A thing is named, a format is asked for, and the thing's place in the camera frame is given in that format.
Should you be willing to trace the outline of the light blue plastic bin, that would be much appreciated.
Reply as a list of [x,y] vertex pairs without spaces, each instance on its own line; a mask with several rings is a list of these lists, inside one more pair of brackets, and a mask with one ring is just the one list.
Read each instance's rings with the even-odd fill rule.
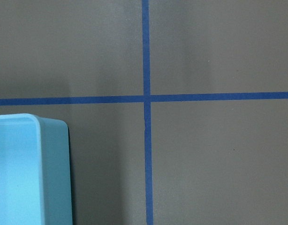
[[0,225],[73,223],[68,126],[0,115]]

